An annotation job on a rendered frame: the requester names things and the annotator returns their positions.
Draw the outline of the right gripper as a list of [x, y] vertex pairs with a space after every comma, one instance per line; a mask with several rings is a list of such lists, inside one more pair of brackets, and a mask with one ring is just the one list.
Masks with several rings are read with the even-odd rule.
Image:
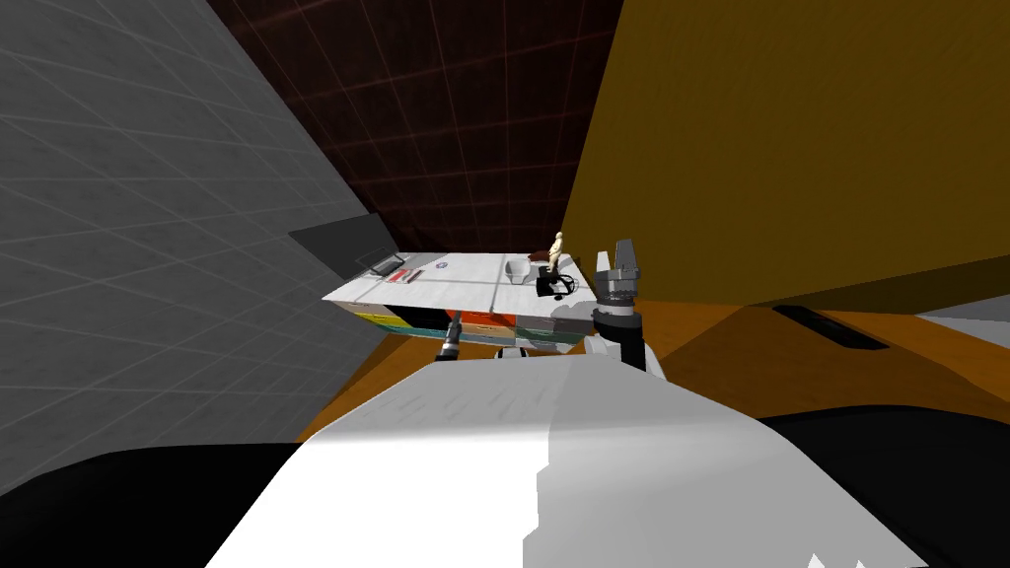
[[610, 269], [609, 253], [599, 251], [594, 274], [599, 306], [632, 308], [638, 296], [637, 281], [640, 276], [632, 240], [621, 240], [615, 244], [613, 269]]

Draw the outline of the dark grey laptop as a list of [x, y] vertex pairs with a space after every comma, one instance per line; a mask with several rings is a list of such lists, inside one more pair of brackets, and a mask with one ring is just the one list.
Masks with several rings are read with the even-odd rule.
[[405, 263], [393, 236], [375, 213], [291, 231], [288, 235], [344, 280], [366, 273], [385, 277]]

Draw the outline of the white desk with coloured drawers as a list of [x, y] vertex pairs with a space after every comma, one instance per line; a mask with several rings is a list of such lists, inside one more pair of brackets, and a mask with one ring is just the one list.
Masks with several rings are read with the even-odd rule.
[[[564, 354], [592, 334], [596, 296], [574, 259], [562, 254], [557, 271], [578, 289], [556, 301], [537, 295], [535, 281], [515, 286], [504, 276], [508, 259], [520, 253], [405, 253], [401, 269], [425, 272], [409, 284], [363, 274], [325, 296], [357, 318], [394, 334], [443, 338], [462, 311], [462, 342]], [[445, 269], [435, 269], [447, 261]]]

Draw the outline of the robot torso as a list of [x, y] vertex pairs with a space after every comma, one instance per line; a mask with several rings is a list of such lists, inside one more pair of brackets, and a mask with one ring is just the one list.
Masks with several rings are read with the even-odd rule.
[[309, 438], [206, 568], [915, 568], [785, 438], [599, 354], [432, 363]]

